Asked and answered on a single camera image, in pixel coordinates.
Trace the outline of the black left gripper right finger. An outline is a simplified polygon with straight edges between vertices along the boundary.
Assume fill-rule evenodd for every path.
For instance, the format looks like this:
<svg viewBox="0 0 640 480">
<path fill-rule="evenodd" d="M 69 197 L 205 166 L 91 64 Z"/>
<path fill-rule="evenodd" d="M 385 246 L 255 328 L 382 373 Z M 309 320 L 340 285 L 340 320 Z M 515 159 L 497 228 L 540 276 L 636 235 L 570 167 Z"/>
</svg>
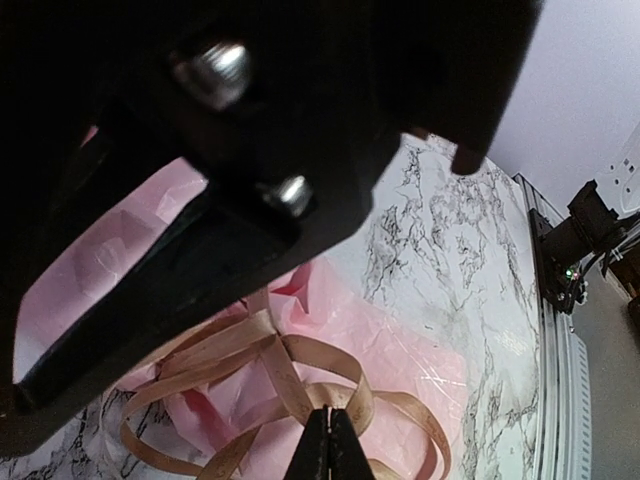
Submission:
<svg viewBox="0 0 640 480">
<path fill-rule="evenodd" d="M 374 480 L 350 417 L 345 409 L 332 409 L 329 423 L 331 480 Z"/>
</svg>

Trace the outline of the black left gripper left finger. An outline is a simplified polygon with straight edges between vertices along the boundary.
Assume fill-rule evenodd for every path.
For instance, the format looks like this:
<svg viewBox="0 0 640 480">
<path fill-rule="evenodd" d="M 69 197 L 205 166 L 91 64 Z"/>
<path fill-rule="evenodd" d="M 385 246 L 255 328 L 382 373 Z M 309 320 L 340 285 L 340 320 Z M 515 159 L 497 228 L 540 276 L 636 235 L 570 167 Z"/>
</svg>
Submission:
<svg viewBox="0 0 640 480">
<path fill-rule="evenodd" d="M 284 480 L 329 479 L 329 409 L 313 410 L 284 475 Z"/>
</svg>

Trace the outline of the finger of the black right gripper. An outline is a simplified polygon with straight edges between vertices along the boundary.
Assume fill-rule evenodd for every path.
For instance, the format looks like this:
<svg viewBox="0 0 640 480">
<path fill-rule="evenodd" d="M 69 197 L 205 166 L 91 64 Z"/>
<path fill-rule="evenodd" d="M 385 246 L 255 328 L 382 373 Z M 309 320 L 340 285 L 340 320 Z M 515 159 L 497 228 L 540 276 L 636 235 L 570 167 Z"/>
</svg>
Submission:
<svg viewBox="0 0 640 480">
<path fill-rule="evenodd" d="M 539 1 L 5 1 L 1 453 L 29 454 L 146 355 L 355 233 L 413 128 L 483 162 Z M 22 301 L 176 158 L 204 191 L 20 381 Z"/>
</svg>

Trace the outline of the pink wrapping paper sheet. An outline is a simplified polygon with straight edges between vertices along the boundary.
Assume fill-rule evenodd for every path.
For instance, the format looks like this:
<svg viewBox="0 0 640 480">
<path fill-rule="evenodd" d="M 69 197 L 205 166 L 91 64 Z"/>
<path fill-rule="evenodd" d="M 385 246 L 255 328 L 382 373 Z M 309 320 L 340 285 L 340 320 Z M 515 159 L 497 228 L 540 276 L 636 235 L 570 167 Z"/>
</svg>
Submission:
<svg viewBox="0 0 640 480">
<path fill-rule="evenodd" d="M 464 360 L 403 328 L 316 258 L 191 328 L 118 383 L 124 447 L 193 479 L 280 479 L 313 413 L 345 411 L 373 479 L 444 479 Z"/>
</svg>

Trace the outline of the beige raffia ribbon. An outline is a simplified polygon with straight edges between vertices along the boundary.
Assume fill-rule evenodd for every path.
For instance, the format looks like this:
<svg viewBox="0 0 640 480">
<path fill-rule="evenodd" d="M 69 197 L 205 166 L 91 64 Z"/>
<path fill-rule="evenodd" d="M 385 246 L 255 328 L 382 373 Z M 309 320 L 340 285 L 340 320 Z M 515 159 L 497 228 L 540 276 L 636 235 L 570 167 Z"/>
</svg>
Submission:
<svg viewBox="0 0 640 480">
<path fill-rule="evenodd" d="M 444 479 L 451 447 L 432 403 L 387 368 L 396 337 L 370 305 L 313 310 L 262 290 L 182 333 L 120 381 L 120 440 L 146 464 L 197 479 L 273 479 L 310 413 L 345 409 L 378 479 Z M 129 418 L 162 402 L 207 464 L 138 438 Z"/>
</svg>

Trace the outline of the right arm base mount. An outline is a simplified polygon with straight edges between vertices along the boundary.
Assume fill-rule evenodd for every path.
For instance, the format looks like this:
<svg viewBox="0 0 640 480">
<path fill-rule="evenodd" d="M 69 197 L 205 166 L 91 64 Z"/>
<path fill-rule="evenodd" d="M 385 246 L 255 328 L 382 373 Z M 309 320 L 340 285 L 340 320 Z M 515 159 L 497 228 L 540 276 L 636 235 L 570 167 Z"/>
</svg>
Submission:
<svg viewBox="0 0 640 480">
<path fill-rule="evenodd" d="M 590 267 L 599 258 L 608 260 L 639 223 L 637 213 L 621 218 L 607 207 L 594 180 L 579 190 L 568 210 L 556 226 L 537 209 L 529 210 L 540 293 L 565 314 L 585 299 L 584 276 Z"/>
</svg>

